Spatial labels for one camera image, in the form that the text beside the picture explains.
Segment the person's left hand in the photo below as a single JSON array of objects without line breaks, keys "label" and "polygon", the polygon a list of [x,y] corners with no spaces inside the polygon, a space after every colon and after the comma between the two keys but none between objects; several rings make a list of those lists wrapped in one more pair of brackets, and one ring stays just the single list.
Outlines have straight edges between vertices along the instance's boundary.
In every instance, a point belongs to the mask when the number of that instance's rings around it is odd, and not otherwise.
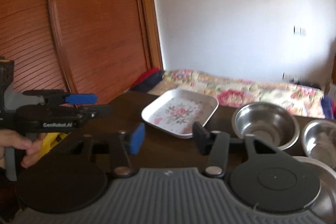
[{"label": "person's left hand", "polygon": [[31,141],[20,135],[16,131],[3,129],[1,130],[1,168],[5,169],[5,148],[14,147],[26,151],[26,155],[21,161],[23,168],[28,168],[39,161],[41,158],[40,151],[46,133],[39,133],[35,141]]}]

